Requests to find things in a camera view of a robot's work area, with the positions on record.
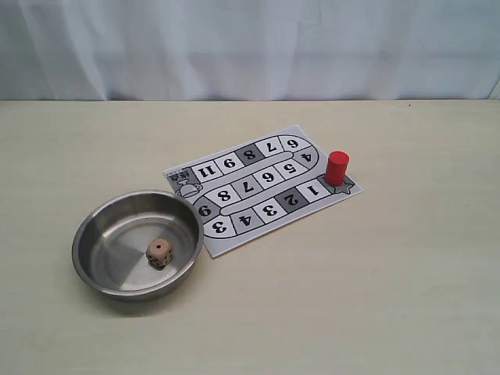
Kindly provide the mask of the wooden die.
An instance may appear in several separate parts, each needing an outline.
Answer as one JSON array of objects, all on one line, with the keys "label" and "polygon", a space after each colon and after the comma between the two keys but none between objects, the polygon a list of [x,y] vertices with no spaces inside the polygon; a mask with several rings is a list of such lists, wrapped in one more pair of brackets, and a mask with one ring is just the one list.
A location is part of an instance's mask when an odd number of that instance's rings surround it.
[{"label": "wooden die", "polygon": [[145,254],[151,266],[162,269],[173,258],[173,245],[165,238],[159,237],[150,243]]}]

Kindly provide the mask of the red cylinder game piece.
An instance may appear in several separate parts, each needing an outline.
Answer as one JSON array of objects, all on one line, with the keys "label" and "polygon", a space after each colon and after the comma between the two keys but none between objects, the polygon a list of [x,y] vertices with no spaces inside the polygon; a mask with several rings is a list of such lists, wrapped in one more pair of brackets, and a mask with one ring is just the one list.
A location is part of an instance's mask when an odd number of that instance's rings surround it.
[{"label": "red cylinder game piece", "polygon": [[331,186],[338,186],[344,183],[344,178],[350,157],[346,152],[334,151],[329,154],[325,181]]}]

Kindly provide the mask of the paper number game board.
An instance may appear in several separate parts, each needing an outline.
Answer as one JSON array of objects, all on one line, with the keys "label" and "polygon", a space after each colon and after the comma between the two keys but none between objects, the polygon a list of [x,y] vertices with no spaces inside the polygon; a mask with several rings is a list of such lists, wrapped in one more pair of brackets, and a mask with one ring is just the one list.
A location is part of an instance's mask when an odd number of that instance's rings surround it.
[{"label": "paper number game board", "polygon": [[271,231],[355,196],[350,177],[325,181],[327,154],[299,126],[164,170],[173,191],[201,217],[216,258]]}]

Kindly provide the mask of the stainless steel round bowl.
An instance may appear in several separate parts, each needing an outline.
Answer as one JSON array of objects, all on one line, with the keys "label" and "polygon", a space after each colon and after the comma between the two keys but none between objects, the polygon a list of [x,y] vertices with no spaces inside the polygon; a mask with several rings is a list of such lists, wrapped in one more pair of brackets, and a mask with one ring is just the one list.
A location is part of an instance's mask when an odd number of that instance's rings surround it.
[{"label": "stainless steel round bowl", "polygon": [[[173,258],[162,269],[146,258],[150,243],[165,238]],[[190,275],[202,250],[204,228],[195,207],[158,190],[119,195],[91,212],[74,235],[73,267],[96,293],[121,302],[160,298]]]}]

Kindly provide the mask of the white backdrop curtain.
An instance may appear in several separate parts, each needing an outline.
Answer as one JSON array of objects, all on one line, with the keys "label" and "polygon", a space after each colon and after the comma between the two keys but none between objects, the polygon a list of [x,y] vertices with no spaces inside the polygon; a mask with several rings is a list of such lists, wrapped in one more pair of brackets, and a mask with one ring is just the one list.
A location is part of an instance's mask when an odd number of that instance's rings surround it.
[{"label": "white backdrop curtain", "polygon": [[499,96],[496,1],[4,1],[7,100]]}]

